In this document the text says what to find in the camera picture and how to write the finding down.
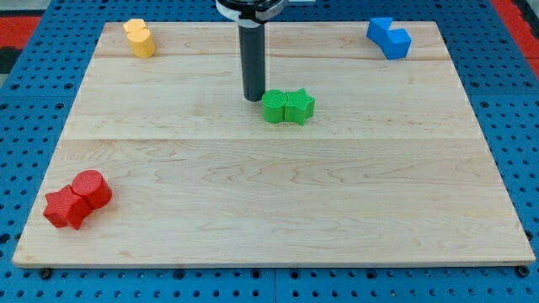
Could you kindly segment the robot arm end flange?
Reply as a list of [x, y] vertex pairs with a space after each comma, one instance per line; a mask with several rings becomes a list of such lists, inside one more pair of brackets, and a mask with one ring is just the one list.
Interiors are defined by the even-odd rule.
[[250, 20], [265, 23], [281, 13], [287, 0], [216, 0], [218, 12], [227, 19], [239, 22]]

